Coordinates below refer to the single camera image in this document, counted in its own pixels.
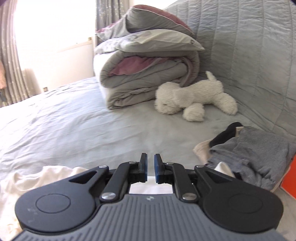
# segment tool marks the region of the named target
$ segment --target silver screw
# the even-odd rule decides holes
[[[114,192],[105,192],[101,195],[101,198],[105,200],[112,200],[115,197],[116,197],[116,194]]]
[[[186,201],[193,201],[197,198],[197,196],[194,193],[187,192],[183,194],[182,198]]]

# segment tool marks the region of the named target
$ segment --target black garment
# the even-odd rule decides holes
[[[239,122],[234,122],[230,124],[227,129],[223,132],[221,132],[219,135],[217,135],[213,140],[210,141],[209,147],[212,148],[213,146],[223,144],[232,137],[235,137],[236,133],[236,127],[243,126]]]

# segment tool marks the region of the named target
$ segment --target quilted headboard cover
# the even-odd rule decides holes
[[[165,9],[196,34],[211,71],[266,131],[296,141],[296,5],[290,0],[179,0]]]

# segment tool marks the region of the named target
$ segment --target white plush dog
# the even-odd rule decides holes
[[[204,104],[213,104],[228,115],[235,115],[237,103],[230,95],[224,93],[223,85],[215,76],[206,71],[208,80],[201,80],[188,87],[167,82],[156,91],[155,109],[171,115],[184,109],[183,118],[188,121],[203,121]]]

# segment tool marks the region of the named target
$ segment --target gray patterned curtain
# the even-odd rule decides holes
[[[129,7],[129,0],[96,0],[96,31],[121,19]]]
[[[13,17],[17,0],[7,0],[0,7],[0,60],[5,68],[7,87],[2,91],[10,105],[32,96],[22,74],[17,54]]]

